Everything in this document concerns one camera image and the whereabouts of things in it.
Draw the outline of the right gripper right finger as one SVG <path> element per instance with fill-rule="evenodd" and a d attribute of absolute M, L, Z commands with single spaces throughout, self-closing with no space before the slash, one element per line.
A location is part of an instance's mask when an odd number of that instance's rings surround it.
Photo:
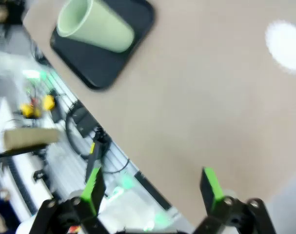
<path fill-rule="evenodd" d="M 242 202 L 225 195 L 212 168 L 202 169 L 199 187 L 207 216 L 195 234 L 220 234 L 225 227 L 233 227 L 239 234 L 276 233 L 263 200 L 251 198 Z"/>

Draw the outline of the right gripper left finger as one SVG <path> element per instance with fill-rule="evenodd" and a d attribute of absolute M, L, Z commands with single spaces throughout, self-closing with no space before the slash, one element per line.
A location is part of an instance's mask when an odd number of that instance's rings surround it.
<path fill-rule="evenodd" d="M 98 219 L 104 197 L 105 183 L 101 168 L 94 168 L 80 196 L 58 203 L 45 200 L 31 227 L 33 234 L 66 234 L 79 226 L 86 234 L 105 234 L 106 228 Z"/>

